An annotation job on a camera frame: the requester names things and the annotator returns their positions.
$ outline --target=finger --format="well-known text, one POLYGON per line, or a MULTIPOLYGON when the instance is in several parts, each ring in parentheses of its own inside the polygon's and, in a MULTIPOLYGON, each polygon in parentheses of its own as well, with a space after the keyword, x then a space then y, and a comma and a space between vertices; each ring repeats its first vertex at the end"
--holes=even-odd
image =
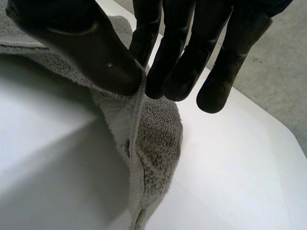
POLYGON ((95 3, 91 10, 91 25, 77 32, 63 26, 61 21, 46 25, 39 20, 20 18, 10 4, 7 14, 19 28, 54 49, 96 86, 131 95, 138 89, 141 70, 99 5, 95 3))
POLYGON ((264 12, 235 5, 214 68, 197 96, 201 110, 213 114, 223 109, 250 49, 271 24, 264 12))
POLYGON ((232 6, 224 1, 197 1, 189 44, 164 81, 163 93, 166 98, 182 101, 190 94, 231 12, 232 6))
POLYGON ((133 0, 137 20, 129 51, 145 68, 159 34, 162 0, 133 0))
POLYGON ((164 37, 147 75, 146 94, 150 98, 163 96, 162 84, 178 61, 185 45, 191 17, 194 11, 193 0, 164 0, 164 37))

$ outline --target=black rubber glove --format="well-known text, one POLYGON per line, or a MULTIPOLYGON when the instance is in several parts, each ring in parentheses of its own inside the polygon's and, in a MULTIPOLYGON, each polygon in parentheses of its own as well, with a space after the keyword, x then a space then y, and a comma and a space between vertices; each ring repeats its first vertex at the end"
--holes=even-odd
POLYGON ((9 0, 7 15, 96 86, 132 95, 141 69, 94 0, 9 0))
POLYGON ((205 68, 230 17, 223 47, 198 98, 199 108, 219 112, 249 50, 292 0, 133 0, 137 29, 130 52, 145 67, 158 35, 161 10, 165 33, 147 76, 146 94, 184 100, 205 68), (192 34, 183 51, 192 13, 192 34))

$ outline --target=towel fold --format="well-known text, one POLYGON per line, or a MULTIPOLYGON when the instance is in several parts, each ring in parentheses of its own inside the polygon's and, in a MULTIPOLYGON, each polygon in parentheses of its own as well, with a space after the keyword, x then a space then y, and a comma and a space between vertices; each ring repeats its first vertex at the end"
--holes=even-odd
MULTIPOLYGON (((157 202, 169 189, 182 140, 182 124, 174 102, 145 96, 145 72, 133 96, 120 96, 96 87, 65 59, 18 30, 5 14, 0 0, 0 54, 21 55, 50 71, 91 89, 104 114, 117 149, 130 168, 131 230, 143 230, 157 202)), ((110 17, 126 47, 132 38, 129 22, 110 17)))

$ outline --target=gray towel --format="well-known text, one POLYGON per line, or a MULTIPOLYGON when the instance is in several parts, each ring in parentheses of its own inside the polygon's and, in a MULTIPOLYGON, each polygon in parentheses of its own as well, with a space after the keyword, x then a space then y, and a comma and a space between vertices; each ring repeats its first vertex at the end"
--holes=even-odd
MULTIPOLYGON (((168 191, 179 160, 182 124, 176 104, 165 98, 147 98, 145 74, 139 91, 130 97, 99 89, 52 50, 19 31, 5 15, 5 7, 6 0, 0 0, 0 54, 24 56, 91 89, 130 168, 130 229, 144 229, 153 208, 168 191)), ((121 16, 110 20, 128 47, 132 36, 129 22, 121 16)))

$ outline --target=gloved hand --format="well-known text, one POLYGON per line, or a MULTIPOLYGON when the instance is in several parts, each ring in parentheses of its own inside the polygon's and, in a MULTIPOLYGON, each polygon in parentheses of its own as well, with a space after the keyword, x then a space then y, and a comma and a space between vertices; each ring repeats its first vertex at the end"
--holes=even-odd
POLYGON ((96 86, 121 95, 137 91, 141 68, 94 0, 9 0, 7 15, 96 86))
POLYGON ((214 68, 201 88, 198 107, 217 113, 225 105, 248 52, 292 0, 133 0, 137 29, 130 52, 145 67, 157 39, 164 10, 165 32, 147 76, 146 94, 184 100, 205 68, 230 17, 214 68), (180 57, 193 12, 192 34, 180 57))

